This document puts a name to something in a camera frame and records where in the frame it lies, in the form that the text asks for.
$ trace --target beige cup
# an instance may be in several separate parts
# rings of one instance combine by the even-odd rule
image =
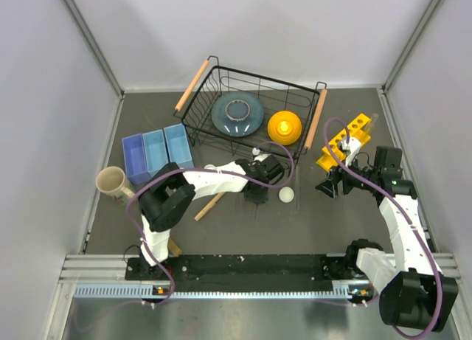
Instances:
[[[107,167],[98,173],[95,185],[100,192],[113,198],[118,204],[126,205],[134,196],[133,186],[119,167]]]

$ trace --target white wall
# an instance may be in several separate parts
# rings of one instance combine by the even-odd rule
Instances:
[[[391,98],[442,251],[456,255],[472,291],[472,0],[445,0]]]
[[[126,89],[186,88],[208,55],[300,84],[382,83],[430,0],[76,0]]]
[[[39,339],[117,98],[61,0],[0,0],[0,333]]]

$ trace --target wire dish rack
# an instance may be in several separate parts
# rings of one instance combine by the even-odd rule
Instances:
[[[197,82],[207,69],[210,58],[217,62],[204,77],[189,104],[181,113],[185,102],[191,95]],[[326,96],[326,83],[318,82],[315,89],[298,86],[283,80],[261,76],[250,72],[220,66],[215,56],[210,56],[193,78],[187,90],[178,101],[174,116],[181,119],[187,130],[190,144],[209,145],[230,152],[232,155],[252,157],[252,148],[261,142],[271,141],[267,124],[278,111],[294,112],[302,122],[302,134],[291,145],[285,146],[295,164],[299,157],[311,147],[316,125],[321,114],[321,107]],[[257,96],[264,107],[262,125],[252,134],[245,137],[228,136],[220,132],[212,121],[212,108],[219,97],[232,91],[243,91]],[[276,145],[266,145],[261,150],[278,156],[280,162],[288,167],[289,158],[284,150]]]

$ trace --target wooden stick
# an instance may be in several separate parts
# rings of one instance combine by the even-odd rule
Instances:
[[[311,148],[313,138],[315,137],[316,127],[318,126],[319,117],[322,115],[323,105],[325,104],[327,89],[322,89],[322,93],[319,96],[318,104],[316,104],[315,114],[313,115],[313,121],[308,131],[307,139],[305,141],[305,148],[308,150]]]
[[[187,98],[190,96],[190,93],[192,93],[192,90],[197,85],[197,82],[200,79],[201,75],[204,73],[205,68],[208,66],[208,63],[209,63],[208,60],[205,60],[203,62],[200,69],[198,70],[197,74],[192,79],[192,82],[190,82],[187,90],[184,92],[184,94],[182,95],[182,97],[178,101],[178,103],[176,105],[176,111],[180,111],[182,109],[182,106],[184,106],[185,102],[187,101]]]
[[[182,250],[178,247],[176,242],[172,240],[172,238],[169,238],[167,247],[169,248],[170,252],[172,253],[174,257],[179,257],[180,255],[182,255]]]
[[[216,195],[206,206],[201,209],[201,211],[195,216],[195,221],[199,221],[200,218],[204,217],[205,214],[210,211],[214,205],[216,205],[217,201],[221,199],[221,197],[224,195],[224,192],[220,192],[218,195]]]

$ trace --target blue bin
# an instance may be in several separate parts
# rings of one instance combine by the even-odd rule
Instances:
[[[145,144],[147,171],[153,177],[160,169],[169,163],[165,149],[164,133],[162,130],[142,134]]]
[[[150,180],[148,166],[146,165],[145,146],[142,135],[122,138],[123,154],[125,156],[125,172],[128,179],[134,185],[146,183]]]
[[[171,162],[177,163],[180,168],[193,168],[187,132],[182,124],[164,128],[165,142]]]

